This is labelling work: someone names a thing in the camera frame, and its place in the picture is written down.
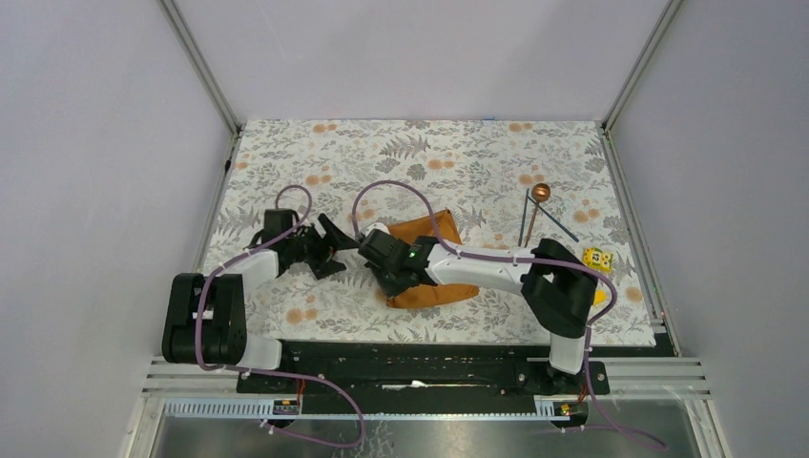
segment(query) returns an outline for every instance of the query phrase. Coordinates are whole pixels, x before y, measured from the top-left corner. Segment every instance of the floral tablecloth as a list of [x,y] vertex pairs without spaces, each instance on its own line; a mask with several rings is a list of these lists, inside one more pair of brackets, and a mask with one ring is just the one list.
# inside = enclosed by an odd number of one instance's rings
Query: floral tablecloth
[[[526,189],[546,182],[543,208],[581,242],[541,213],[533,242],[563,242],[582,256],[612,252],[610,277],[620,297],[594,327],[594,344],[652,345],[653,332],[635,272],[629,235],[618,210],[596,126],[592,122],[254,120],[245,127],[208,247],[210,272],[248,244],[276,193],[291,183],[314,196],[313,217],[325,213],[347,234],[351,204],[368,183],[407,182],[436,210],[451,210],[466,245],[517,245]],[[302,211],[304,196],[290,192],[281,206]],[[423,217],[423,204],[406,190],[370,191],[361,224]],[[356,250],[340,252],[348,269],[315,281],[293,266],[246,298],[250,332],[284,339],[362,342],[547,344],[522,297],[482,289],[478,297],[420,310],[385,306],[384,295]],[[596,295],[593,311],[608,294]]]

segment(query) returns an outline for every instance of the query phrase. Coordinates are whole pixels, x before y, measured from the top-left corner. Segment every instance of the purple hose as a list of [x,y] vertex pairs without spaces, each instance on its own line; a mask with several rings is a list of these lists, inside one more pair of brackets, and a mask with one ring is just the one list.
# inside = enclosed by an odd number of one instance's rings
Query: purple hose
[[204,370],[215,370],[215,369],[219,369],[219,368],[226,368],[228,370],[235,370],[236,372],[250,371],[250,372],[253,372],[253,373],[256,373],[256,374],[268,375],[268,376],[271,376],[271,377],[283,377],[283,378],[287,378],[287,379],[309,380],[309,381],[312,381],[312,382],[317,382],[319,384],[329,386],[330,388],[334,389],[341,396],[343,396],[345,398],[345,400],[348,401],[349,404],[351,404],[351,407],[354,408],[354,411],[357,412],[357,417],[360,420],[360,437],[356,441],[344,444],[344,443],[339,443],[339,442],[324,441],[323,439],[318,439],[317,437],[307,436],[305,434],[300,434],[300,433],[297,433],[297,432],[294,432],[294,431],[287,431],[287,430],[285,430],[283,428],[280,428],[280,427],[279,428],[273,428],[272,430],[273,431],[278,431],[279,433],[285,434],[287,436],[296,437],[298,439],[303,439],[304,441],[313,442],[315,444],[321,444],[321,445],[324,445],[324,446],[330,446],[330,447],[334,447],[334,448],[353,448],[353,447],[358,446],[359,444],[361,444],[365,440],[365,418],[363,417],[363,413],[360,410],[360,407],[357,405],[357,402],[354,401],[354,399],[348,393],[346,393],[345,390],[343,390],[339,386],[335,385],[333,382],[329,382],[328,380],[320,379],[318,377],[313,377],[311,375],[292,374],[292,373],[289,373],[289,372],[280,372],[280,371],[277,371],[277,370],[252,369],[250,367],[238,367],[238,366],[234,366],[234,365],[221,365],[221,364],[220,365],[207,365],[205,363],[205,360],[202,358],[202,344],[201,344],[202,343],[202,312],[205,311],[205,303],[206,303],[206,300],[208,298],[208,290],[211,288],[211,281],[213,281],[214,278],[217,275],[219,275],[221,272],[223,272],[228,267],[230,267],[230,266],[244,260],[245,258],[247,258],[247,257],[249,257],[249,256],[251,256],[251,255],[253,255],[253,254],[255,254],[255,253],[257,253],[257,252],[259,252],[261,250],[263,250],[263,249],[266,249],[267,247],[273,245],[274,243],[277,243],[278,241],[282,240],[286,236],[294,233],[295,231],[298,230],[299,227],[301,227],[301,225],[303,225],[303,222],[309,216],[309,212],[312,210],[312,194],[309,192],[308,189],[304,188],[303,186],[300,186],[299,184],[292,184],[292,185],[289,185],[289,186],[287,186],[287,187],[280,190],[280,192],[276,196],[276,208],[278,208],[280,197],[283,195],[283,193],[285,193],[286,191],[288,191],[290,189],[300,189],[300,190],[304,191],[306,193],[306,197],[309,199],[309,202],[306,205],[306,210],[303,212],[303,216],[298,220],[298,222],[295,223],[288,230],[284,231],[283,234],[275,237],[274,239],[271,239],[270,241],[267,241],[267,242],[257,246],[256,248],[253,248],[252,250],[247,250],[247,251],[241,253],[240,255],[238,255],[238,256],[224,262],[219,267],[214,269],[214,271],[211,272],[208,275],[208,277],[205,279],[205,283],[202,285],[202,291],[199,293],[199,304],[197,305],[197,319],[194,322],[194,352],[195,352],[195,355],[197,356],[197,364],[199,364],[199,367],[201,367]]
[[[433,230],[433,233],[435,234],[435,238],[438,239],[438,242],[441,243],[441,246],[443,246],[449,253],[452,253],[454,255],[458,255],[458,253],[455,251],[455,249],[452,248],[451,246],[449,246],[449,244],[446,243],[444,238],[441,236],[441,232],[438,230],[438,222],[435,219],[435,213],[433,212],[432,206],[429,204],[429,201],[427,201],[427,198],[425,197],[425,195],[420,193],[416,188],[410,186],[409,184],[402,183],[400,181],[396,181],[396,180],[392,180],[392,179],[384,179],[384,180],[381,180],[381,181],[371,183],[371,184],[365,186],[360,191],[360,193],[357,194],[357,197],[354,199],[354,205],[351,207],[351,223],[354,226],[354,233],[355,234],[357,234],[357,235],[360,234],[360,224],[357,221],[357,206],[359,205],[360,200],[363,198],[365,193],[367,193],[369,190],[371,190],[372,188],[375,188],[377,186],[383,185],[383,184],[392,184],[394,186],[399,186],[401,188],[405,188],[406,190],[412,192],[418,198],[420,198],[422,200],[422,202],[425,203],[425,206],[427,207],[427,212],[429,213],[429,216],[430,216],[430,222],[432,223],[432,230]],[[498,261],[498,262],[514,262],[515,261],[515,260],[513,260],[512,258],[509,258],[509,257],[481,255],[481,254],[476,254],[476,253],[461,252],[460,256],[462,258],[470,258],[470,259],[473,259],[473,260],[492,260],[492,261]],[[607,287],[610,289],[610,295],[611,295],[610,296],[610,302],[600,312],[593,315],[592,318],[590,318],[587,321],[587,329],[585,330],[585,343],[584,343],[585,352],[584,352],[584,359],[583,359],[583,362],[582,362],[582,366],[584,366],[584,373],[585,373],[585,380],[586,380],[586,383],[587,383],[587,390],[590,393],[590,396],[592,398],[592,403],[595,406],[595,408],[601,413],[601,415],[604,417],[604,419],[607,420],[607,423],[609,423],[610,425],[609,426],[606,426],[606,425],[593,426],[593,427],[588,427],[588,428],[614,429],[614,430],[620,432],[621,434],[623,434],[624,436],[626,436],[627,439],[629,439],[630,441],[632,441],[632,442],[634,442],[634,443],[636,443],[636,444],[638,444],[638,445],[640,445],[642,447],[650,448],[652,450],[658,450],[658,451],[668,450],[669,446],[665,442],[663,442],[661,439],[659,439],[659,438],[655,437],[654,435],[652,435],[651,433],[646,432],[646,431],[641,431],[641,430],[635,429],[635,428],[622,427],[622,426],[618,425],[607,414],[607,412],[605,412],[604,409],[601,407],[600,403],[595,398],[595,394],[594,394],[595,391],[592,389],[592,381],[591,381],[591,377],[590,377],[590,350],[591,350],[591,348],[590,348],[590,340],[591,340],[591,337],[592,337],[592,324],[595,323],[598,319],[600,319],[604,315],[606,315],[615,306],[615,302],[618,300],[618,291],[615,289],[615,285],[612,284],[612,282],[610,281],[609,278],[607,278],[606,275],[604,275],[604,274],[602,274],[600,272],[596,272],[596,271],[590,269],[587,266],[584,266],[584,265],[578,264],[578,263],[574,263],[574,262],[565,262],[565,261],[562,261],[562,260],[543,260],[543,259],[539,259],[539,258],[517,258],[516,261],[517,262],[522,262],[522,263],[553,265],[553,266],[557,266],[557,267],[565,267],[565,268],[572,269],[572,270],[578,270],[579,272],[583,272],[583,273],[585,273],[587,275],[590,275],[592,277],[596,277],[601,282],[603,282],[604,284],[607,285]],[[654,441],[654,443],[650,444],[649,442],[643,442],[641,440],[636,439],[634,437],[634,435],[645,436],[647,438],[652,439]]]

